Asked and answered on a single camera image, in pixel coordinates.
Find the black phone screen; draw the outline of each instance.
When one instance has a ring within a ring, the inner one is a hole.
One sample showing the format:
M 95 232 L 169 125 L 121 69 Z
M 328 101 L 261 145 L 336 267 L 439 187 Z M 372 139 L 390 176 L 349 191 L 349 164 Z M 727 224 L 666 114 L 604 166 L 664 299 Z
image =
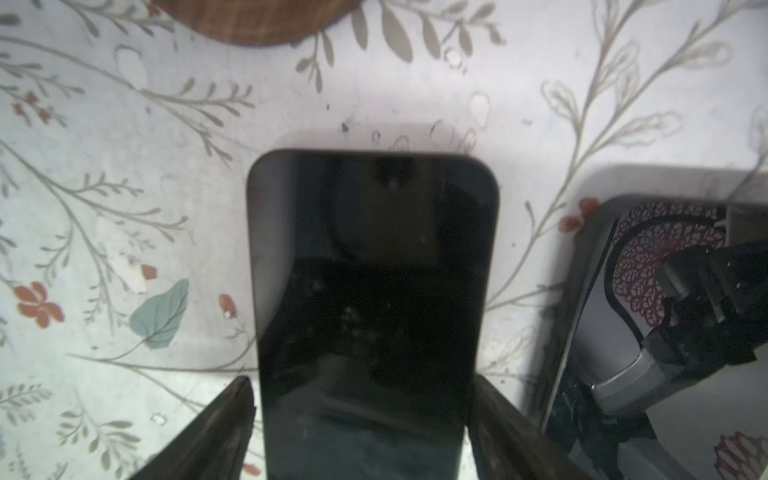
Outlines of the black phone screen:
M 293 215 L 293 266 L 259 342 L 269 478 L 455 478 L 492 175 L 452 155 L 281 151 L 251 179 L 262 162 L 289 171 Z

